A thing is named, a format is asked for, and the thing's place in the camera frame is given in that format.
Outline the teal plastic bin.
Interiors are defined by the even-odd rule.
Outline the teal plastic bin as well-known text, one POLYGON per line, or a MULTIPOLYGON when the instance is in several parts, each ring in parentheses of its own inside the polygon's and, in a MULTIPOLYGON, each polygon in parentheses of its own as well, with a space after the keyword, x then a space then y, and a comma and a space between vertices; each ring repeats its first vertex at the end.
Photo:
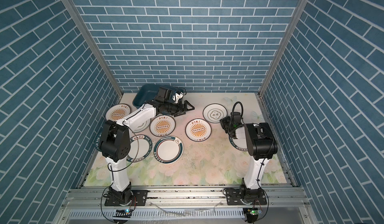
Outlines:
POLYGON ((136 108, 140 108, 146 102, 154 100, 160 86, 174 87, 160 84, 145 84, 140 88, 139 92, 136 94, 133 100, 133 105, 136 108))

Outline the green striped rim plate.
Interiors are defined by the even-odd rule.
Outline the green striped rim plate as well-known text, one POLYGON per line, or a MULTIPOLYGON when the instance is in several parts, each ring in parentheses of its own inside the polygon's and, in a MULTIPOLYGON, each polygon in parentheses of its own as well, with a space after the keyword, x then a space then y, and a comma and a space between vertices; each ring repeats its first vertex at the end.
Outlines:
POLYGON ((181 139, 175 136, 164 137, 155 144, 154 157, 160 163, 172 164, 182 156, 183 151, 181 139))

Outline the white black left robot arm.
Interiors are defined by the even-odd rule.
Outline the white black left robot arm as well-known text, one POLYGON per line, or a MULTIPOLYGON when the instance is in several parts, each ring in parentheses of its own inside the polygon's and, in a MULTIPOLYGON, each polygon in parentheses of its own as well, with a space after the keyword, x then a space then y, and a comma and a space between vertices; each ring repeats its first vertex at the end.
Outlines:
POLYGON ((107 160, 112 178, 108 194, 118 205, 126 206, 133 198, 131 181, 126 172, 126 157, 131 149, 130 134, 159 114, 178 117, 194 110, 192 104, 183 100, 186 94, 186 89, 182 87, 145 84, 133 100, 136 111, 117 121, 104 123, 98 148, 107 160))

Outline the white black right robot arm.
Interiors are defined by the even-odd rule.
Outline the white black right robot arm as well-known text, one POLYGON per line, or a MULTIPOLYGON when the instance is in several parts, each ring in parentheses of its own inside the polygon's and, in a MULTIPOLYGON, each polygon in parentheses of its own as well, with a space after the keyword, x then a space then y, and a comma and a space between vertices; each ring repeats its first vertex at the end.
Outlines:
POLYGON ((247 151, 251 157, 249 169, 240 185, 240 198, 244 203, 266 201, 265 192, 262 189, 262 177, 266 165, 273 155, 277 153, 278 146, 268 123, 242 123, 242 114, 233 112, 220 120, 224 131, 235 140, 246 141, 247 151))

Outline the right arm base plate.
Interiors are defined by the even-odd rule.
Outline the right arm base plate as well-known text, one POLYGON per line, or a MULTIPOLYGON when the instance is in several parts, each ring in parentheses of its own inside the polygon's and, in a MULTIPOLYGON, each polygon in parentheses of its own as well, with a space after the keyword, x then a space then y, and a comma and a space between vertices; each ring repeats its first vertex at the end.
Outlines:
POLYGON ((234 189, 225 188, 223 194, 226 197, 227 205, 266 205, 267 197, 261 189, 234 189))

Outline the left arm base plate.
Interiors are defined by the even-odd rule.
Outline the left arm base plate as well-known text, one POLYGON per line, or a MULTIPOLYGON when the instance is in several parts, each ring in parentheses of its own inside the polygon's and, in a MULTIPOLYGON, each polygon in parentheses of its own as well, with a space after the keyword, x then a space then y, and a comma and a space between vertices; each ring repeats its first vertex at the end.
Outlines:
MULTIPOLYGON (((132 207, 134 206, 133 201, 136 201, 136 206, 145 206, 147 197, 148 197, 148 190, 133 190, 132 196, 130 200, 132 201, 132 207)), ((103 194, 103 197, 106 198, 105 200, 105 206, 106 207, 124 207, 124 206, 130 206, 131 203, 123 204, 122 201, 120 201, 118 198, 114 197, 112 194, 103 194)))

